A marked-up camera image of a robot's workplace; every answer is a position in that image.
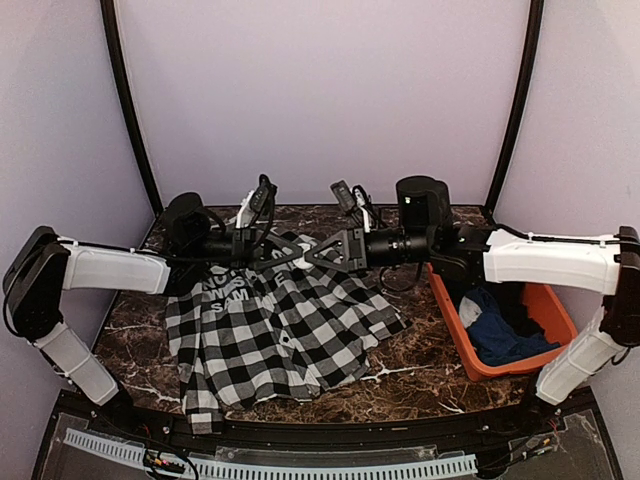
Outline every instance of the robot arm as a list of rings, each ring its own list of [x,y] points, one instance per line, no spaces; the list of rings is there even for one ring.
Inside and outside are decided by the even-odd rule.
[[[446,185],[421,177],[419,189],[412,178],[411,188],[398,188],[397,228],[372,230],[367,223],[366,228],[340,231],[308,251],[254,226],[255,215],[247,214],[247,205],[262,212],[264,191],[245,199],[230,232],[211,228],[196,194],[178,197],[165,212],[169,241],[163,253],[83,244],[40,227],[3,282],[14,333],[46,354],[91,401],[104,405],[118,392],[117,383],[65,324],[59,311],[62,290],[181,295],[212,264],[259,270],[304,258],[305,265],[345,272],[430,262],[435,273],[470,287],[484,281],[525,281],[602,294],[603,308],[588,327],[541,371],[533,396],[546,406],[561,403],[618,353],[640,345],[640,240],[634,229],[621,227],[617,235],[600,237],[549,237],[501,225],[460,227],[453,224]],[[358,205],[347,197],[345,193],[340,203],[349,203],[351,209]],[[274,246],[291,253],[274,260]],[[323,255],[328,249],[338,250],[335,261]]]

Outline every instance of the blue clothing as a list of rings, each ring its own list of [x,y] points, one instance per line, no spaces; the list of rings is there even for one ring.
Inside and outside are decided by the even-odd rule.
[[[541,333],[530,337],[517,335],[502,318],[498,303],[484,288],[478,287],[465,296],[482,310],[467,328],[467,334],[485,365],[497,367],[517,362],[560,346],[559,343],[549,344]]]

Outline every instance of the black and white plaid shirt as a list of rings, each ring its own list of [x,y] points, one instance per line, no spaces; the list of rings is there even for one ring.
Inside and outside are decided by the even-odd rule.
[[[315,245],[304,235],[283,237]],[[169,299],[166,322],[182,409],[196,434],[219,431],[221,406],[311,400],[357,380],[369,369],[366,351],[406,326],[359,278],[292,264],[260,273],[214,267],[190,294]]]

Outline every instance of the brown marble table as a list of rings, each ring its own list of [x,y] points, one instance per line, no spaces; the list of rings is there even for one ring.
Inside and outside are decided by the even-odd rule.
[[[230,218],[237,209],[222,207],[215,211]],[[458,222],[485,223],[475,207],[454,207],[454,214]],[[384,209],[388,222],[395,224],[395,216],[394,208]],[[318,239],[351,226],[335,206],[281,206],[276,210],[275,225]],[[146,246],[158,248],[161,234],[161,228],[155,227]],[[385,279],[408,282],[414,268],[401,267]],[[367,281],[375,285],[377,272],[371,272]],[[248,411],[229,411],[227,417],[285,423],[382,422],[473,412],[519,401],[527,377],[502,377],[482,383],[467,378],[426,274],[407,293],[384,293],[412,326],[369,353],[371,371],[367,376],[312,402],[274,399]],[[178,375],[164,329],[165,304],[162,297],[120,293],[95,353],[137,406],[179,413]]]

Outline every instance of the lavender wall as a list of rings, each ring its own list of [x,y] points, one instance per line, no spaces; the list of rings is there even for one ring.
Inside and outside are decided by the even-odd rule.
[[[538,232],[640,229],[640,4],[547,2],[529,101],[496,216]],[[560,289],[583,326],[600,299]],[[638,478],[640,355],[592,385],[625,478]]]
[[[38,225],[83,240],[137,245],[151,222],[101,22],[97,0],[2,2],[2,274]],[[63,312],[92,341],[111,298],[69,292]],[[3,479],[30,477],[61,386],[34,348],[0,327]]]
[[[504,135],[528,0],[120,1],[133,94],[163,200],[280,202],[362,183],[446,180],[482,203]]]

